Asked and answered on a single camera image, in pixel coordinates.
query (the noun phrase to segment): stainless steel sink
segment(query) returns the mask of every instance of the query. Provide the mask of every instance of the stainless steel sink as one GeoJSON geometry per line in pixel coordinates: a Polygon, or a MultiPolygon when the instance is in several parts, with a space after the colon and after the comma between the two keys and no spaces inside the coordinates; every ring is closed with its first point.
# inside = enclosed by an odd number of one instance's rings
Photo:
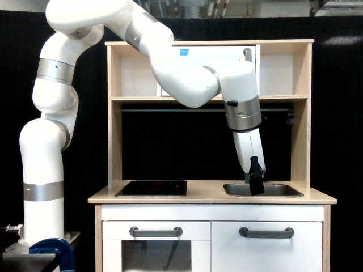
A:
{"type": "Polygon", "coordinates": [[[302,197],[303,194],[289,185],[264,184],[263,194],[251,195],[249,184],[225,184],[225,191],[235,197],[302,197]]]}

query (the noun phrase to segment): induction cooktop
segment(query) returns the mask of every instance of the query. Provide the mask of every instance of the induction cooktop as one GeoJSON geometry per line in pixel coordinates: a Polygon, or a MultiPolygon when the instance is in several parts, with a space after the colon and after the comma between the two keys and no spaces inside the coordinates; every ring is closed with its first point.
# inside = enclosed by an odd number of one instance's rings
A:
{"type": "Polygon", "coordinates": [[[133,180],[115,197],[185,197],[186,180],[133,180]]]}

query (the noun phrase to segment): blue label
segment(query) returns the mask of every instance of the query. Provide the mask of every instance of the blue label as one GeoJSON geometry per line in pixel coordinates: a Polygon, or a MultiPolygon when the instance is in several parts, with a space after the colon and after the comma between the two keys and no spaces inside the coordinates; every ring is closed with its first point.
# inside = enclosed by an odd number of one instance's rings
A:
{"type": "Polygon", "coordinates": [[[187,56],[188,53],[189,53],[189,49],[187,49],[187,48],[183,48],[183,49],[180,50],[180,55],[181,56],[187,56]]]}

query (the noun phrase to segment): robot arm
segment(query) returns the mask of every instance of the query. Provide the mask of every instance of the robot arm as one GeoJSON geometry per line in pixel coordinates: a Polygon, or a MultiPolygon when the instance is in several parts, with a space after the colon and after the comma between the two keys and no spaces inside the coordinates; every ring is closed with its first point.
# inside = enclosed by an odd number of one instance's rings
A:
{"type": "MultiPolygon", "coordinates": [[[[49,25],[74,39],[75,33],[84,35],[91,26],[104,24],[150,58],[160,86],[185,106],[200,107],[222,92],[227,123],[234,131],[235,146],[246,180],[251,179],[250,158],[253,156],[258,157],[263,175],[265,165],[260,136],[258,130],[257,133],[250,131],[261,123],[256,76],[250,62],[217,63],[192,71],[184,70],[168,55],[174,41],[171,30],[139,5],[131,0],[87,1],[86,6],[82,2],[50,1],[47,6],[49,25]]],[[[259,187],[256,193],[263,193],[261,183],[259,187]]]]}
{"type": "Polygon", "coordinates": [[[42,114],[20,135],[26,243],[64,236],[63,195],[54,192],[62,191],[61,151],[71,141],[78,109],[73,71],[78,57],[100,41],[104,26],[150,58],[160,86],[180,103],[200,107],[222,92],[241,166],[251,181],[260,182],[265,166],[255,129],[261,117],[251,63],[183,70],[168,55],[174,41],[171,30],[132,0],[51,0],[46,16],[57,33],[41,51],[33,89],[33,102],[42,114]]]}

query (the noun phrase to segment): oven door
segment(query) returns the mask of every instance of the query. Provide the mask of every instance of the oven door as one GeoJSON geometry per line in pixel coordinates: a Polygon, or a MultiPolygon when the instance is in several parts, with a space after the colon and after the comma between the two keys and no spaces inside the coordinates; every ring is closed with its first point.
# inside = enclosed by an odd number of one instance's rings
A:
{"type": "Polygon", "coordinates": [[[103,272],[210,271],[210,222],[104,221],[103,272]]]}

